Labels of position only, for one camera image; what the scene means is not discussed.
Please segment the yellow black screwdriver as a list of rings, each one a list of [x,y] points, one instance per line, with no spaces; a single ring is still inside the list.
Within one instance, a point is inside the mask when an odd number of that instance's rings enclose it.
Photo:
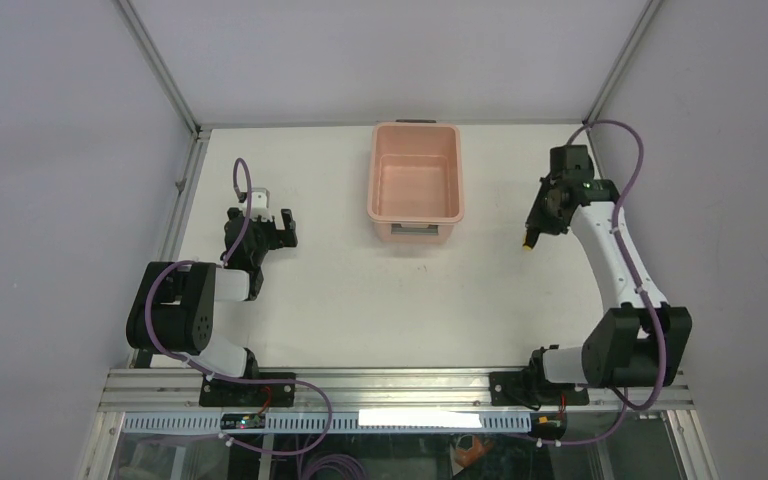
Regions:
[[[539,233],[536,231],[527,230],[525,232],[522,247],[524,250],[533,250],[539,239]]]

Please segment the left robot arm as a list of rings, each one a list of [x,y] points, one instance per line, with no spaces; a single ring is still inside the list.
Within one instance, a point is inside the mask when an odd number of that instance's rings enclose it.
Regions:
[[[280,211],[282,226],[267,210],[247,216],[232,207],[227,216],[226,250],[218,264],[190,260],[146,266],[126,322],[126,339],[135,349],[167,355],[209,380],[223,380],[223,394],[237,406],[248,406],[261,392],[256,357],[215,332],[214,307],[256,300],[266,255],[297,247],[298,236],[290,209]]]

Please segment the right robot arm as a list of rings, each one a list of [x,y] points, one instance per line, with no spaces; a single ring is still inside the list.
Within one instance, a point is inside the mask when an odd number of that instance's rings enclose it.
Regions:
[[[673,383],[692,329],[687,308],[672,305],[622,237],[624,210],[610,180],[599,179],[583,145],[554,147],[526,219],[524,246],[571,233],[582,246],[604,315],[579,347],[541,348],[524,379],[526,396],[548,405],[564,384],[653,389]]]

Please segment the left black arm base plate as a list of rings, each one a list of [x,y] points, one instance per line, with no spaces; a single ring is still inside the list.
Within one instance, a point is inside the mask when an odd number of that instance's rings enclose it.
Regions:
[[[216,408],[292,407],[295,401],[292,380],[296,378],[296,374],[289,371],[266,372],[260,374],[260,379],[266,380],[266,384],[252,385],[207,380],[204,377],[198,405]]]

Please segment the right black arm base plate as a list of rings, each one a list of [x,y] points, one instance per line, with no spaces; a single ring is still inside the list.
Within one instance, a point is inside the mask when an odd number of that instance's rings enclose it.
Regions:
[[[528,369],[494,371],[488,375],[493,406],[522,406],[539,410],[544,406],[585,406],[590,403],[586,389],[574,384],[556,384]]]

